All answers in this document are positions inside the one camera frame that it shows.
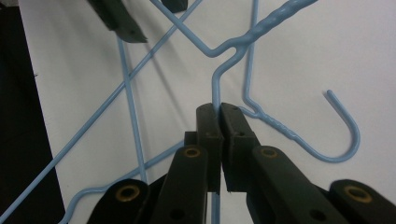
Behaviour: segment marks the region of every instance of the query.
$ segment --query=white surface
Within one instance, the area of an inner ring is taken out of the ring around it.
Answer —
[[[261,1],[262,19],[283,1]],[[20,1],[37,74],[36,83],[53,155],[121,83],[116,37],[86,1]],[[129,1],[148,44],[130,45],[132,66],[171,26],[150,1]],[[242,35],[249,1],[204,1],[186,24],[210,47]],[[263,145],[279,147],[314,183],[327,189],[351,178],[396,203],[396,3],[319,1],[283,22],[256,45],[252,97],[264,110],[330,156],[347,150],[350,136],[323,97],[333,90],[361,130],[361,147],[350,161],[312,158],[260,121],[249,119]],[[215,69],[233,51],[206,58],[179,31],[132,81],[146,160],[195,130],[195,108],[211,101]],[[241,105],[245,60],[222,80],[222,101]],[[125,92],[78,141],[56,169],[64,205],[79,190],[104,185],[137,165]],[[148,170],[153,181],[171,159]],[[222,193],[222,223],[249,223],[245,197]],[[71,223],[84,223],[100,196],[84,198]]]

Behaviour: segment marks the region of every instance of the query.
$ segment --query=black object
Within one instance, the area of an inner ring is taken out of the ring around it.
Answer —
[[[125,179],[111,186],[92,212],[88,224],[136,223],[149,200],[149,186]]]
[[[332,183],[329,200],[350,223],[395,223],[396,207],[374,189],[354,180]]]
[[[220,153],[227,189],[247,193],[256,224],[396,223],[396,207],[362,183],[335,181],[329,192],[310,183],[281,150],[260,145],[238,107],[224,103],[220,121],[212,104],[197,108],[197,131],[185,133],[185,146],[167,177],[150,185],[156,193],[134,223],[205,223],[206,193],[219,190]]]
[[[180,148],[169,168],[149,223],[205,223],[206,174],[206,150],[196,145]]]
[[[178,13],[187,10],[189,0],[161,0],[163,5],[172,13]]]
[[[129,15],[121,0],[88,0],[110,31],[129,43],[147,43],[137,22]]]
[[[225,136],[222,165],[227,190],[246,192],[252,177],[248,159],[251,149],[260,142],[237,106],[221,104],[220,115]]]
[[[247,196],[251,198],[259,192],[265,200],[249,204],[249,210],[257,211],[256,206],[267,203],[276,215],[275,223],[347,223],[281,150],[255,147],[251,153],[251,173],[257,184],[250,187],[259,190],[250,193],[250,189]]]
[[[18,7],[0,10],[0,214],[52,160]],[[55,169],[5,223],[58,223],[64,203]]]

